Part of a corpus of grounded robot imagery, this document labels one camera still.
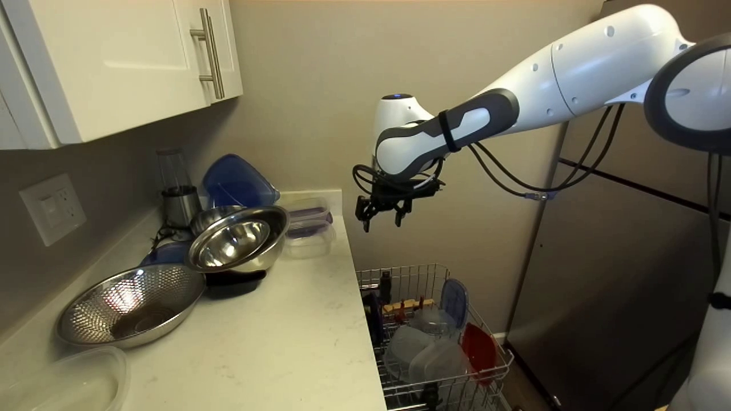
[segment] mixing bowl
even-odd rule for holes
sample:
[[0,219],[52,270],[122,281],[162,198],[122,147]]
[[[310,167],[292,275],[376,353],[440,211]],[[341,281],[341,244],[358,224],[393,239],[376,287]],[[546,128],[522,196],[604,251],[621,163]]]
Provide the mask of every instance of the mixing bowl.
[[139,347],[175,330],[204,290],[205,275],[185,265],[127,270],[81,292],[58,333],[82,347]]
[[268,272],[284,244],[288,211],[280,206],[241,207],[205,225],[191,247],[191,265],[216,273]]

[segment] wire rack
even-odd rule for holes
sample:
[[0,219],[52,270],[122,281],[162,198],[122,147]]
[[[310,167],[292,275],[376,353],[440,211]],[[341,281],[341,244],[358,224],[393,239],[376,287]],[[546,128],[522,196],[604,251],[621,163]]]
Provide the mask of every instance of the wire rack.
[[[497,347],[497,365],[474,371],[464,369],[452,376],[427,378],[427,381],[400,381],[384,367],[384,349],[389,337],[397,330],[405,318],[414,315],[424,306],[440,303],[441,284],[450,279],[450,272],[440,265],[402,265],[402,267],[376,267],[362,270],[358,283],[362,292],[381,292],[381,281],[389,273],[392,294],[389,302],[397,302],[397,315],[381,313],[386,337],[376,344],[376,356],[379,363],[379,376],[384,385],[384,396],[389,408],[412,411],[504,411],[504,381],[511,367],[511,352]],[[469,313],[469,322],[480,327],[486,335],[485,320],[477,313]]]

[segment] robotic arm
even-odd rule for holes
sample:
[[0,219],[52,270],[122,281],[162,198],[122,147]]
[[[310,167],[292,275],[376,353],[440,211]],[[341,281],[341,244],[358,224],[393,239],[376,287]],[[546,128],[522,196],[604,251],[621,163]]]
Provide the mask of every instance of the robotic arm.
[[414,198],[440,192],[440,171],[448,152],[486,136],[564,122],[612,102],[645,102],[652,106],[650,120],[666,128],[666,135],[677,135],[670,128],[687,135],[687,122],[694,133],[727,135],[731,128],[727,52],[714,52],[701,64],[692,62],[683,74],[674,74],[679,64],[673,73],[662,73],[692,47],[694,44],[683,39],[666,8],[641,4],[553,41],[466,102],[436,115],[414,95],[384,95],[377,106],[372,163],[355,167],[355,178],[370,182],[362,185],[370,196],[358,196],[356,216],[369,230],[377,211],[396,209],[400,224],[412,211]]

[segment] refrigerator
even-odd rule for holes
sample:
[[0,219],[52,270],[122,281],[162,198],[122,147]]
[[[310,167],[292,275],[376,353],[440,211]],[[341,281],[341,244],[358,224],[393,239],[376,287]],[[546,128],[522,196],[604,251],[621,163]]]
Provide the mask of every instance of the refrigerator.
[[[597,120],[567,125],[556,181]],[[507,347],[551,408],[650,411],[681,385],[729,230],[727,196],[708,216],[706,167],[706,152],[660,138],[642,106],[626,106],[599,168],[543,203]]]

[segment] kitchen counter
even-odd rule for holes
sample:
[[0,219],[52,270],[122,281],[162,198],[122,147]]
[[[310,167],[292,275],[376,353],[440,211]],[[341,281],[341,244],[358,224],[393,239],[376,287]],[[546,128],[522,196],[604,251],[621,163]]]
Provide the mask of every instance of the kitchen counter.
[[[127,352],[124,408],[386,408],[341,201],[332,201],[332,209],[330,252],[313,257],[284,252],[259,290],[232,299],[202,299],[175,333]],[[156,227],[153,219],[141,222],[116,249],[139,251],[127,244],[132,239],[148,244],[148,227]],[[81,283],[48,303],[34,324],[2,343],[0,353],[7,359],[10,349],[20,352],[18,365],[23,356],[29,359],[27,337],[48,340],[48,327],[82,290]]]

